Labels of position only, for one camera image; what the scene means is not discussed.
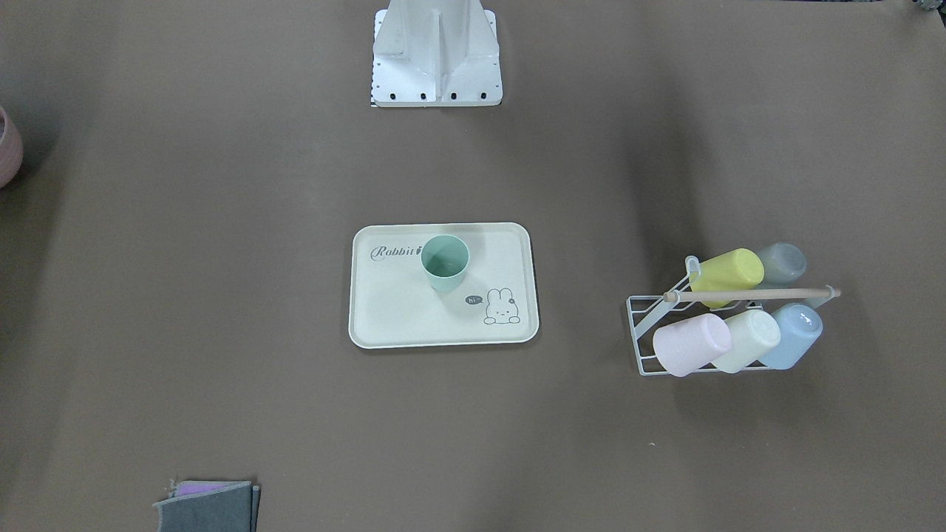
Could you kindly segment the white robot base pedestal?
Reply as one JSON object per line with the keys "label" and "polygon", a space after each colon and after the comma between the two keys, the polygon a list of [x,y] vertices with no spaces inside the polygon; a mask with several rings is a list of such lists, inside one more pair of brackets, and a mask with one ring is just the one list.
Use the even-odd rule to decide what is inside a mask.
{"label": "white robot base pedestal", "polygon": [[499,106],[497,17],[480,1],[392,1],[374,16],[370,103]]}

